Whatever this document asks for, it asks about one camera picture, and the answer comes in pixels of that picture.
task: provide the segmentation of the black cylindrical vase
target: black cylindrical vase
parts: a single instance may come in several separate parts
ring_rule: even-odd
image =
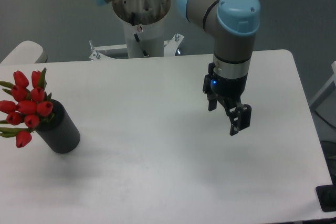
[[[55,117],[49,123],[40,123],[36,132],[57,153],[71,152],[79,143],[80,134],[63,105],[51,100]]]

